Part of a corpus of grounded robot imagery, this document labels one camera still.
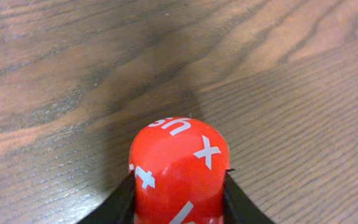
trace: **wooden surface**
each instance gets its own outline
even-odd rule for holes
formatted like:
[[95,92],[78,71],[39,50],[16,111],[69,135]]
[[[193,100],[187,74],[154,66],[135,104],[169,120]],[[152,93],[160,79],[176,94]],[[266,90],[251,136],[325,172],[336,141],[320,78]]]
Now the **wooden surface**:
[[277,223],[358,223],[358,1],[0,0],[0,223],[75,223],[190,114]]

